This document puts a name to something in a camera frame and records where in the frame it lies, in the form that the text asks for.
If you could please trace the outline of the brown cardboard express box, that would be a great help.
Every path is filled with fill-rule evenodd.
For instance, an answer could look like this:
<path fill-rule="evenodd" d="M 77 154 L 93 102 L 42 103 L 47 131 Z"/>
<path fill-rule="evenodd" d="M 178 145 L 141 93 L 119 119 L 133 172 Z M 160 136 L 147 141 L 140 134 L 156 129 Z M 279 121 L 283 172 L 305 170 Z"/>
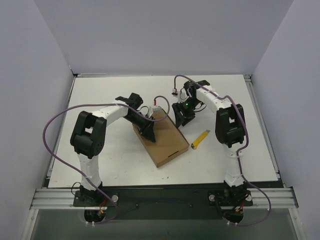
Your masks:
<path fill-rule="evenodd" d="M 157 168 L 169 163 L 189 148 L 188 141 L 169 116 L 154 123 L 155 142 L 141 136 L 135 124 L 132 127 Z"/>

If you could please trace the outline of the yellow utility knife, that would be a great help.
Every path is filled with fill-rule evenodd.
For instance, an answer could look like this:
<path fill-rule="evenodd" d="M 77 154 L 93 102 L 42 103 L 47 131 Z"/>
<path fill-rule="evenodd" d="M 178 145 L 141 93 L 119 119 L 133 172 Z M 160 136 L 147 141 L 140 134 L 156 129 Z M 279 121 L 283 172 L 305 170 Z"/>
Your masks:
<path fill-rule="evenodd" d="M 201 141 L 210 133 L 210 130 L 205 130 L 202 132 L 192 143 L 191 143 L 191 148 L 193 150 L 197 149 Z"/>

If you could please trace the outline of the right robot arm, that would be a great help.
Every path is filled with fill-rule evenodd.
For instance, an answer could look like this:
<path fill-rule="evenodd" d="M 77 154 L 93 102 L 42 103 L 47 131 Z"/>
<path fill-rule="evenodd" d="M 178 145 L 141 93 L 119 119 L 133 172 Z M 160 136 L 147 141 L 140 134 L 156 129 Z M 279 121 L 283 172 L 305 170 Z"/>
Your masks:
<path fill-rule="evenodd" d="M 243 185 L 245 180 L 238 161 L 238 149 L 248 134 L 244 128 L 243 107 L 234 104 L 229 97 L 220 97 L 206 80 L 189 80 L 184 83 L 183 89 L 173 88 L 172 95 L 177 98 L 177 102 L 172 104 L 177 128 L 184 127 L 196 117 L 198 105 L 204 105 L 215 114 L 214 132 L 218 142 L 223 145 L 227 164 L 224 182 L 231 188 Z"/>

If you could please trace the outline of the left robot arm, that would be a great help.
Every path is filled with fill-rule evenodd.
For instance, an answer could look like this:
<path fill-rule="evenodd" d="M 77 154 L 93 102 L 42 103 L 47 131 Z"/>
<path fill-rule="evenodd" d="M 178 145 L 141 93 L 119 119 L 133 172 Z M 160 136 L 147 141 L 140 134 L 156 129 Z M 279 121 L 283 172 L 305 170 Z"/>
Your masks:
<path fill-rule="evenodd" d="M 144 115 L 139 111 L 143 104 L 140 95 L 131 93 L 128 98 L 119 96 L 110 106 L 105 106 L 93 112 L 82 111 L 79 113 L 70 144 L 77 153 L 80 170 L 84 173 L 81 177 L 80 195 L 92 206 L 101 203 L 103 194 L 102 180 L 99 175 L 98 155 L 104 148 L 107 127 L 120 118 L 134 124 L 138 133 L 145 139 L 155 142 L 153 109 L 147 107 Z"/>

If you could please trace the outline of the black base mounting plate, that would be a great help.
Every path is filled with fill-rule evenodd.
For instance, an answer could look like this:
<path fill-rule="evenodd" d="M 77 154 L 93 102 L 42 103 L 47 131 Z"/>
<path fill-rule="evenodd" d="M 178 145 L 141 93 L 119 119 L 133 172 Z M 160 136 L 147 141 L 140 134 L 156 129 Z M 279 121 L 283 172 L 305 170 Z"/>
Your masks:
<path fill-rule="evenodd" d="M 225 183 L 149 186 L 102 186 L 100 192 L 74 192 L 74 207 L 85 208 L 87 221 L 116 216 L 118 220 L 215 220 L 232 210 L 242 216 L 253 206 L 246 185 Z"/>

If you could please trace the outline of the aluminium table edge rail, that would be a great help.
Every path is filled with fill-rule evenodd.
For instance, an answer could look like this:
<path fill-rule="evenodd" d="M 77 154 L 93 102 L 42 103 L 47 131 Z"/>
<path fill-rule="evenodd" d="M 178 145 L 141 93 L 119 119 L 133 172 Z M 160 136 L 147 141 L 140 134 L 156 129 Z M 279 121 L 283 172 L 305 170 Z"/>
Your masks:
<path fill-rule="evenodd" d="M 259 122 L 259 125 L 260 125 L 260 128 L 261 128 L 261 131 L 262 131 L 262 134 L 263 134 L 263 137 L 264 137 L 264 140 L 265 140 L 265 144 L 267 146 L 267 149 L 268 149 L 268 152 L 269 152 L 269 155 L 270 155 L 270 158 L 271 158 L 271 161 L 272 161 L 273 168 L 275 170 L 277 179 L 279 181 L 281 181 L 282 185 L 285 187 L 286 185 L 282 180 L 281 173 L 280 173 L 280 170 L 279 170 L 279 167 L 278 167 L 278 164 L 277 164 L 277 160 L 276 160 L 276 157 L 275 157 L 275 154 L 274 154 L 274 151 L 273 151 L 273 148 L 272 148 L 272 144 L 271 144 L 271 141 L 270 141 L 270 137 L 269 137 L 266 125 L 265 125 L 265 121 L 263 119 L 263 115 L 262 115 L 261 110 L 259 108 L 258 101 L 257 101 L 257 98 L 256 98 L 256 94 L 254 92 L 254 87 L 253 87 L 253 83 L 252 83 L 252 75 L 251 74 L 245 74 L 243 77 L 244 77 L 244 81 L 245 81 L 245 84 L 247 86 L 247 89 L 248 89 L 248 92 L 249 92 L 249 95 L 250 95 L 250 99 L 252 101 L 252 104 L 253 104 L 253 107 L 254 107 L 254 110 L 255 110 L 255 113 L 257 115 L 258 122 Z"/>

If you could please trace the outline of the aluminium front frame rail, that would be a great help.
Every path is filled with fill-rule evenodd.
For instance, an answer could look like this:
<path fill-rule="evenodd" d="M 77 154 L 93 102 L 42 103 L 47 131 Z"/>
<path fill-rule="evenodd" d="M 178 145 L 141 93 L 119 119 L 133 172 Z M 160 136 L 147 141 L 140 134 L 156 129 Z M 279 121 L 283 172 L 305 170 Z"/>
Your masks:
<path fill-rule="evenodd" d="M 299 204 L 292 188 L 264 188 L 262 190 L 270 199 L 273 209 L 298 208 Z M 216 190 L 205 188 L 118 188 L 110 189 L 107 194 L 118 197 L 116 205 L 136 206 L 140 204 L 186 204 L 195 207 L 203 204 L 214 206 L 218 199 Z M 99 203 L 84 203 L 75 197 L 71 190 L 61 188 L 43 188 L 35 191 L 31 202 L 31 210 L 98 210 Z"/>

